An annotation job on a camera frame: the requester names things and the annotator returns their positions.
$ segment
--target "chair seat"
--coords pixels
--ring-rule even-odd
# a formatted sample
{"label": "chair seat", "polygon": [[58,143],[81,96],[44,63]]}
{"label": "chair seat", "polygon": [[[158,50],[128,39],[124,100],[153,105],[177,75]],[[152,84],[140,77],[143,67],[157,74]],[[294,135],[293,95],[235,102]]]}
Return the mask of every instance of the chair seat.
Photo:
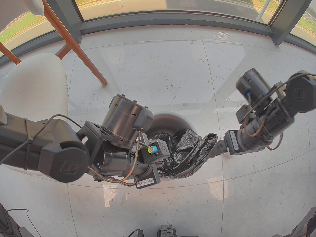
{"label": "chair seat", "polygon": [[8,75],[0,92],[0,104],[5,112],[32,121],[49,119],[54,114],[67,115],[67,76],[61,60],[53,53],[41,53],[20,62]]}

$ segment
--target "wooden chair frame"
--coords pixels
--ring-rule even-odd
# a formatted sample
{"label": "wooden chair frame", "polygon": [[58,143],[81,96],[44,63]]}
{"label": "wooden chair frame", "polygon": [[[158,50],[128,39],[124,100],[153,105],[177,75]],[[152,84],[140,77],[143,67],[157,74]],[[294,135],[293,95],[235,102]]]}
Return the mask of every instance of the wooden chair frame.
{"label": "wooden chair frame", "polygon": [[[103,85],[107,84],[106,79],[103,75],[98,71],[96,66],[92,63],[92,61],[88,58],[88,56],[84,53],[72,35],[68,32],[63,23],[56,16],[54,11],[51,9],[46,0],[42,0],[44,4],[44,16],[51,23],[51,25],[55,28],[55,30],[60,34],[60,36],[65,40],[66,44],[56,53],[58,58],[62,59],[65,55],[72,49],[78,55],[78,57],[83,61],[83,63],[91,70],[91,72],[100,80]],[[9,49],[7,49],[0,42],[0,52],[2,52],[6,57],[8,57],[12,62],[18,64],[21,60],[16,57]]]}

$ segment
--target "tiled floor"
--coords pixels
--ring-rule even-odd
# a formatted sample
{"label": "tiled floor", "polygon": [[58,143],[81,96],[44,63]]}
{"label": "tiled floor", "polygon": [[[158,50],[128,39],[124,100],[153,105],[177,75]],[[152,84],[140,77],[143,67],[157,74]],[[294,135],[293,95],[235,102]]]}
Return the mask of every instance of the tiled floor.
{"label": "tiled floor", "polygon": [[[21,57],[53,52],[62,42]],[[69,53],[68,114],[101,123],[114,95],[124,93],[153,112],[185,116],[201,136],[238,129],[245,103],[235,83],[255,67],[273,85],[306,70],[316,56],[269,37],[197,26],[146,26],[85,35],[81,47],[108,80],[103,86]],[[12,64],[0,67],[0,90]],[[136,190],[94,182],[91,176],[61,184],[0,168],[0,202],[25,207],[42,236],[124,236],[141,228],[156,236],[160,224],[180,235],[289,234],[316,205],[316,112],[297,114],[275,151],[208,160],[193,176]],[[37,236],[23,212],[12,215]]]}

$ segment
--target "garbage bag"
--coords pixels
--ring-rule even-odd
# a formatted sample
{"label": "garbage bag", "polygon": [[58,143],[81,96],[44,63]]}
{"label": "garbage bag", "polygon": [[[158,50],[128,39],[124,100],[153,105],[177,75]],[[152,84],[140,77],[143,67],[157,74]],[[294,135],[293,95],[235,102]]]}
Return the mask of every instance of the garbage bag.
{"label": "garbage bag", "polygon": [[209,133],[203,139],[192,130],[181,130],[174,136],[158,133],[148,137],[167,143],[170,157],[163,160],[158,173],[163,178],[186,178],[193,175],[209,159],[209,152],[217,142],[217,135]]}

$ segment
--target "asphalt road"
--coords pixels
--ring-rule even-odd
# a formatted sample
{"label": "asphalt road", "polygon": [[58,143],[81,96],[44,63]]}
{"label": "asphalt road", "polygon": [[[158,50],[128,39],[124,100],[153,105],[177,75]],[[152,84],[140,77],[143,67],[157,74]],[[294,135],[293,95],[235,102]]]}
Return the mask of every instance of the asphalt road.
{"label": "asphalt road", "polygon": [[[254,7],[243,6],[234,1],[226,2],[220,0],[113,0],[108,2],[96,1],[80,7],[84,19],[145,10],[194,10],[232,15],[251,20],[255,20],[259,14]],[[262,21],[267,23],[271,16],[270,12],[264,13]],[[53,27],[49,22],[45,21],[20,34],[7,43],[6,46],[9,49],[13,49],[51,30],[53,30]],[[295,27],[292,33],[314,45],[316,44],[316,39],[313,36],[298,27]]]}

